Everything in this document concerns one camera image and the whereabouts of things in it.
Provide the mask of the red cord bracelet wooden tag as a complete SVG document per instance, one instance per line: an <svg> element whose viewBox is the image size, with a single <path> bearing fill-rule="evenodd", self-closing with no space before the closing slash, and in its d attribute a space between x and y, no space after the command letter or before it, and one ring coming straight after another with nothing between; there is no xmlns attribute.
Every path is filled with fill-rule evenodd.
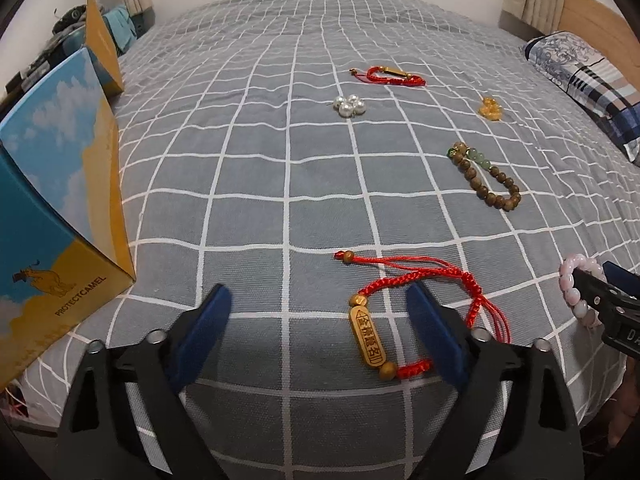
<svg viewBox="0 0 640 480"><path fill-rule="evenodd" d="M349 323L355 335L363 361L378 371L384 382L409 380L432 370L455 387L468 379L466 367L470 362L466 338L476 327L482 312L491 318L491 335L503 344L512 341L508 319L484 294L474 275L454 264L427 256L395 256L369 258L351 250L339 250L333 258L345 266L385 266L396 270L392 276L383 276L360 288L349 298ZM469 296L466 315L442 306L428 290L426 280L450 281L458 284ZM406 309L409 320L427 350L426 358L405 365L391 361L382 344L369 310L369 298L386 289L403 288L406 291Z"/></svg>

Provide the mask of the blue yellow cardboard box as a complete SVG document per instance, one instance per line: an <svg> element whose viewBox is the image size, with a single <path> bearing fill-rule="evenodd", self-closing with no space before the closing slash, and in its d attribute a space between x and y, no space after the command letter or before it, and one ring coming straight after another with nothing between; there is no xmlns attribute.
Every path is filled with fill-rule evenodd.
<svg viewBox="0 0 640 480"><path fill-rule="evenodd" d="M85 44L1 123L1 382L134 284L108 100L124 90L96 0Z"/></svg>

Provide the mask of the blue plaid pillow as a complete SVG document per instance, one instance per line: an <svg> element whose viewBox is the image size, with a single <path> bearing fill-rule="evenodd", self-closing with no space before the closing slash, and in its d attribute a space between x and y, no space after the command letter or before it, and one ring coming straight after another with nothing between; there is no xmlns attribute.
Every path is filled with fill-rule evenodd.
<svg viewBox="0 0 640 480"><path fill-rule="evenodd" d="M572 32L552 32L526 42L524 56L638 165L639 88L604 54Z"/></svg>

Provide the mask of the grey checked bed sheet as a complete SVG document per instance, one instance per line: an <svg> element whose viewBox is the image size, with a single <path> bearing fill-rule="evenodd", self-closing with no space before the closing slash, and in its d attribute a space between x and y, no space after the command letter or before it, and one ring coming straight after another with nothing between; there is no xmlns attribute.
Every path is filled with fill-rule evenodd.
<svg viewBox="0 0 640 480"><path fill-rule="evenodd" d="M233 479L402 479L454 402L434 374L382 382L333 255L427 255L471 272L513 340L546 338L578 419L624 369L559 289L571 254L639 265L639 171L502 30L416 0L224 0L120 61L122 198L136 284L33 362L32 414L60 419L85 345L139 341L213 285L224 336L186 409ZM371 66L426 86L366 84ZM366 112L343 118L337 96Z"/></svg>

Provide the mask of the wooden headboard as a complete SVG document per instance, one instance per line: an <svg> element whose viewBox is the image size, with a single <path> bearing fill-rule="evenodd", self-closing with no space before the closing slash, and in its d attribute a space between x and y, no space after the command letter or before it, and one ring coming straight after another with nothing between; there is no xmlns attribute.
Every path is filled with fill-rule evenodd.
<svg viewBox="0 0 640 480"><path fill-rule="evenodd" d="M564 0L558 29L588 42L639 88L639 40L620 14L597 0Z"/></svg>

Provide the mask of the white pearl cluster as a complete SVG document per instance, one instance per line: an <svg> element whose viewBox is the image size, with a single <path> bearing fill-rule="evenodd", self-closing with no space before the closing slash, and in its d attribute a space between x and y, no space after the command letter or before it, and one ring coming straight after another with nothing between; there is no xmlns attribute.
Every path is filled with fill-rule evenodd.
<svg viewBox="0 0 640 480"><path fill-rule="evenodd" d="M363 115L367 110L366 103L351 94L350 96L337 96L332 103L332 108L343 118L352 118Z"/></svg>

